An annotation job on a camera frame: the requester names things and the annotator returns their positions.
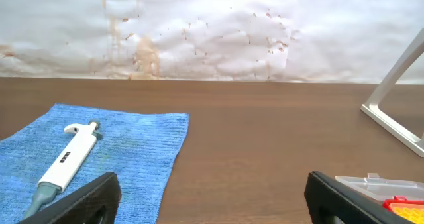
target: brown table surface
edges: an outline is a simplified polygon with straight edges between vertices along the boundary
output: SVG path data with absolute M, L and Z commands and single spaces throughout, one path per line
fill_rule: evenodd
M 0 78 L 0 139 L 55 103 L 190 113 L 158 223 L 310 223 L 312 170 L 424 182 L 423 162 L 360 111 L 375 85 Z M 383 108 L 421 136 L 420 85 Z

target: blue cloth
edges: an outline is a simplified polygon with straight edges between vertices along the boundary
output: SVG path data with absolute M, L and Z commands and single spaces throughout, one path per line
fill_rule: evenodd
M 0 142 L 0 223 L 21 220 L 37 181 L 74 136 L 64 133 L 64 127 L 91 119 L 100 121 L 104 138 L 54 201 L 113 171 L 122 191 L 115 223 L 156 222 L 166 182 L 187 135 L 189 115 L 141 115 L 56 104 Z

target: white metal stand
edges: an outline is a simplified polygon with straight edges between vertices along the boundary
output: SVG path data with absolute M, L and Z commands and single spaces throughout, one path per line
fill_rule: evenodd
M 424 29 L 418 33 L 412 43 L 406 48 L 405 52 L 400 56 L 395 66 L 390 70 L 382 83 L 372 93 L 368 101 L 360 108 L 369 115 L 373 120 L 391 132 L 403 144 L 408 146 L 415 153 L 424 157 L 424 134 L 417 137 L 411 131 L 394 121 L 388 115 L 378 108 L 378 104 L 383 100 L 387 93 L 393 88 L 396 81 L 402 74 L 422 55 L 424 52 Z

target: white wall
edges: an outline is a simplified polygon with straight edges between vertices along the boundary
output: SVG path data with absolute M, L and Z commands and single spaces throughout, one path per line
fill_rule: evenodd
M 424 0 L 0 0 L 0 76 L 377 83 Z M 424 58 L 402 82 L 424 83 Z

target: transparent plastic lid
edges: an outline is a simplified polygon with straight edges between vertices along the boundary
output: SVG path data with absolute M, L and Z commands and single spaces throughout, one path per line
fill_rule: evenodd
M 368 174 L 367 178 L 336 176 L 336 180 L 378 201 L 393 199 L 394 196 L 411 201 L 424 200 L 424 184 L 421 182 L 387 180 L 378 174 Z

